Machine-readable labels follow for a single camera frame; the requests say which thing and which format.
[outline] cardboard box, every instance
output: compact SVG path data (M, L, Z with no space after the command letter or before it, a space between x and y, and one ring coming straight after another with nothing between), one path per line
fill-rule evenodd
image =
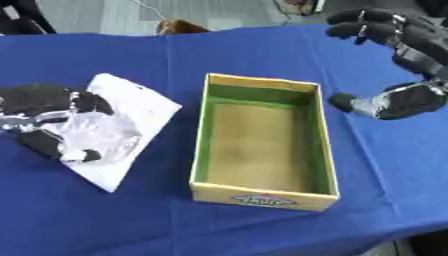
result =
M321 211L339 199L317 84L208 74L197 201Z

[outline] table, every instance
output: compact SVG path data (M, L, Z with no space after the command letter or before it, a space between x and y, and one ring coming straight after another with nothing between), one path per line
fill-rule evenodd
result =
M204 75L279 77L371 96L416 77L390 50L323 25L167 37L3 37L0 84L84 88L108 72L182 104L108 194L0 136L0 254L349 256L448 224L447 109L401 121L325 105L342 198L323 213L193 202L188 175Z

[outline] printed logo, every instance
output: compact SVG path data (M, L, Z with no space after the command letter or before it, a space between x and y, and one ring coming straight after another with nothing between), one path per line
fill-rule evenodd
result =
M233 200L237 200L243 204L259 205L259 206L279 206L285 204L296 204L296 202L288 199L273 197L269 195L244 195L234 196Z

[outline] robotic hand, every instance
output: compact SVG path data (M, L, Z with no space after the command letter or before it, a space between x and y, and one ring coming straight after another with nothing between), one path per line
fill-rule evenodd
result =
M345 112L378 119L401 119L435 111L445 105L448 94L448 29L423 17L358 9L328 18L331 37L356 36L355 44L367 39L393 49L392 60L423 80L399 84L372 98L335 94L329 102Z
M68 150L63 135L45 128L46 124L63 123L87 112L113 114L106 100L87 91L46 84L0 88L0 128L53 159L86 162L101 158L91 149Z

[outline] gray floor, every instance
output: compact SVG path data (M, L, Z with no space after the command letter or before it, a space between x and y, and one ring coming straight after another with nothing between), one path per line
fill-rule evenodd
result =
M50 22L60 33L103 33L116 35L153 35L160 18L151 10L130 0L38 0ZM181 18L212 30L237 27L275 26L287 18L272 0L141 0L156 7L166 18ZM375 7L396 12L421 13L412 0L327 0L324 11L309 17L289 15L288 24L324 23L328 14L344 9ZM410 256L405 241L387 243L363 256Z

